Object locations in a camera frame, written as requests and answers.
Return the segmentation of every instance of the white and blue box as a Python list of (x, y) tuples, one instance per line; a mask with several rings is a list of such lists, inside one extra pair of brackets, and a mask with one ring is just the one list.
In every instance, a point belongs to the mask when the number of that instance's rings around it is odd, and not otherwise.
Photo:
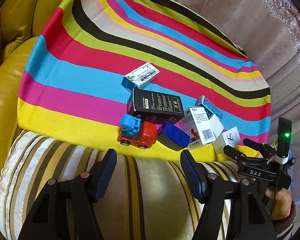
[(219, 108), (217, 108), (213, 103), (211, 103), (209, 99), (207, 99), (205, 96), (199, 97), (195, 105), (204, 107), (209, 119), (212, 117), (213, 114), (215, 114), (219, 118), (219, 120), (222, 121), (222, 111), (220, 111)]
[(121, 85), (132, 92), (134, 88), (143, 89), (159, 74), (159, 70), (149, 62), (126, 74)]

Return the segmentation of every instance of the blue stripe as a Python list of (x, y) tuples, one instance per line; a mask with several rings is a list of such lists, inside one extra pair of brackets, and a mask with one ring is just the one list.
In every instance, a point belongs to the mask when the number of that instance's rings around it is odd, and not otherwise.
[[(130, 96), (130, 93), (121, 85), (123, 75), (58, 60), (48, 52), (45, 39), (41, 35), (31, 52), (26, 71), (35, 81), (54, 88), (121, 103), (127, 103)], [(177, 93), (157, 84), (151, 83), (146, 89), (180, 96), (184, 109), (194, 106), (196, 102), (196, 98)], [(222, 124), (226, 130), (236, 126), (240, 133), (248, 136), (258, 136), (269, 131), (270, 117), (260, 121), (246, 121), (226, 111), (222, 112)]]
[(232, 67), (235, 67), (238, 69), (240, 69), (244, 66), (246, 66), (246, 67), (253, 66), (253, 63), (251, 61), (244, 61), (244, 60), (239, 60), (239, 59), (228, 58), (228, 57), (224, 56), (223, 54), (189, 38), (188, 36), (178, 32), (176, 30), (173, 30), (167, 26), (164, 26), (162, 24), (159, 24), (157, 22), (154, 22), (147, 18), (144, 18), (143, 16), (139, 15), (136, 11), (134, 11), (129, 5), (127, 5), (124, 0), (115, 0), (115, 1), (118, 3), (119, 6), (122, 7), (122, 9), (125, 11), (125, 13), (127, 14), (127, 16), (130, 19), (132, 19), (148, 28), (159, 31), (159, 32), (164, 33), (170, 37), (173, 37), (179, 41), (182, 41), (185, 44), (188, 44), (189, 46), (196, 48), (197, 50), (201, 51), (202, 53), (218, 60), (219, 62), (222, 62), (226, 65), (229, 65), (229, 66), (232, 66)]

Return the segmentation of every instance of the barcode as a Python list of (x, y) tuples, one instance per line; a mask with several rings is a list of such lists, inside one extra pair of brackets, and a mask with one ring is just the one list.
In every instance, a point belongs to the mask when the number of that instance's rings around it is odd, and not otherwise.
[(208, 140), (210, 140), (210, 139), (213, 138), (213, 134), (212, 134), (211, 129), (203, 130), (203, 131), (202, 131), (202, 134), (203, 134), (203, 139), (204, 139), (205, 141), (208, 141)]
[(146, 109), (149, 109), (149, 101), (147, 98), (145, 98), (145, 105), (146, 105)]

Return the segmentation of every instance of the striped sleeve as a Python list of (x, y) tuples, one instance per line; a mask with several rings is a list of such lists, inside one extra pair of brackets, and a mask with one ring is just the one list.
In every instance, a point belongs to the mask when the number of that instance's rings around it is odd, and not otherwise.
[(296, 205), (292, 201), (290, 215), (285, 219), (273, 220), (274, 229), (278, 240), (288, 240), (292, 237), (294, 220), (296, 217)]

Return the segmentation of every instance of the toy truck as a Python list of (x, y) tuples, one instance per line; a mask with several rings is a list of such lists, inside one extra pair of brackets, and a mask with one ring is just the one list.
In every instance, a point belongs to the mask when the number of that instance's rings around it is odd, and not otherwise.
[(117, 141), (122, 145), (137, 146), (141, 149), (150, 148), (157, 140), (157, 128), (155, 124), (141, 121), (129, 114), (122, 116), (120, 132)]

